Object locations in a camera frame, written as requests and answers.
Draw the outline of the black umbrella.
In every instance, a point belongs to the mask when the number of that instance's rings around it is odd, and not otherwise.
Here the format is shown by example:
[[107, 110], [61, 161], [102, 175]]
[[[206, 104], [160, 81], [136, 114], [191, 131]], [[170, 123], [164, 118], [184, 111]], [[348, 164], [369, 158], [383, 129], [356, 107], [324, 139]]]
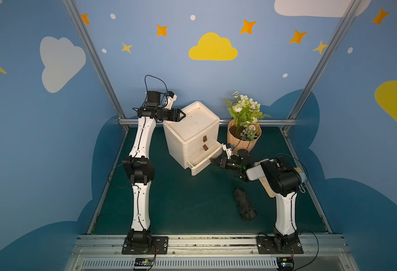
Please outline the black umbrella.
[[234, 191], [234, 198], [238, 204], [239, 213], [243, 220], [249, 221], [257, 217], [257, 212], [252, 206], [247, 192], [241, 188]]

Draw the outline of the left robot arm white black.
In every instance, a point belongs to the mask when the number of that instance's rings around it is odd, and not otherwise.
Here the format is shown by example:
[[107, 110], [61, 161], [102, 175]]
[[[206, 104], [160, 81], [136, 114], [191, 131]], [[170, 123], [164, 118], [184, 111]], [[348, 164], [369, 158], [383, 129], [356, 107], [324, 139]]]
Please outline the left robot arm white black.
[[149, 215], [149, 191], [155, 177], [155, 167], [149, 158], [152, 135], [156, 124], [164, 121], [180, 122], [186, 114], [180, 109], [141, 107], [134, 145], [122, 165], [134, 196], [134, 214], [131, 229], [122, 248], [122, 254], [147, 254], [156, 248], [152, 242]]

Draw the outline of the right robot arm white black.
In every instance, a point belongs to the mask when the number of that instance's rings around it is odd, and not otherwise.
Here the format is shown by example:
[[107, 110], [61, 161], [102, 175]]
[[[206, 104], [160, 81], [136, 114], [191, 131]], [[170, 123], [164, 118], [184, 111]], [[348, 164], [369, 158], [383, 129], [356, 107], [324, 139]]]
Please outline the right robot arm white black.
[[211, 163], [236, 172], [245, 182], [262, 180], [275, 194], [274, 235], [270, 237], [259, 234], [258, 248], [264, 254], [302, 254], [295, 220], [296, 197], [302, 183], [301, 174], [282, 156], [251, 164], [247, 150], [239, 150], [236, 156], [231, 156], [230, 152], [231, 149], [228, 149], [224, 157], [211, 158]]

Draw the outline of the white drawer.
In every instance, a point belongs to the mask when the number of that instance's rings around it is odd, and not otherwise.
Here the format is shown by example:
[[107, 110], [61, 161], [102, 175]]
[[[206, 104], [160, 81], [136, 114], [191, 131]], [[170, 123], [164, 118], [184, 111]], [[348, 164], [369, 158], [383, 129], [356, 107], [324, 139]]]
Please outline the white drawer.
[[211, 164], [213, 158], [217, 158], [222, 153], [222, 144], [215, 141], [212, 145], [203, 144], [195, 152], [192, 159], [187, 163], [191, 170], [191, 175], [198, 175], [203, 169]]

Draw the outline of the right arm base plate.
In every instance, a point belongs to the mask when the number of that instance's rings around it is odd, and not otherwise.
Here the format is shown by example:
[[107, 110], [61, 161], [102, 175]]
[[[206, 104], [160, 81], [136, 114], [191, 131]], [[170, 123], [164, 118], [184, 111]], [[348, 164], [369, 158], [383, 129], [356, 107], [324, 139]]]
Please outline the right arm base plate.
[[274, 236], [257, 236], [257, 249], [259, 254], [295, 254], [301, 255], [304, 250], [298, 237], [295, 239], [280, 239]]

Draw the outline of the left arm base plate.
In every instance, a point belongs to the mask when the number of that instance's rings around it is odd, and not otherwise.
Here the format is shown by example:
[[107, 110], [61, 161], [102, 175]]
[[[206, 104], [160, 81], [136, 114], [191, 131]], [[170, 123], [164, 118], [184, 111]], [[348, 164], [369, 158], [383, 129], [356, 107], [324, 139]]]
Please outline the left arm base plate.
[[137, 237], [126, 238], [122, 246], [122, 255], [166, 255], [168, 237]]

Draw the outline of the white drawer cabinet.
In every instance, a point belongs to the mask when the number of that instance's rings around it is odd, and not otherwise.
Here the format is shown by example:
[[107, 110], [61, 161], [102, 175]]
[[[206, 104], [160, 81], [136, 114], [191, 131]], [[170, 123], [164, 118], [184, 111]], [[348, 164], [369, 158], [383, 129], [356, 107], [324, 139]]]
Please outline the white drawer cabinet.
[[197, 101], [182, 111], [186, 114], [180, 122], [164, 121], [163, 128], [169, 154], [184, 168], [203, 144], [218, 141], [220, 119], [203, 103]]

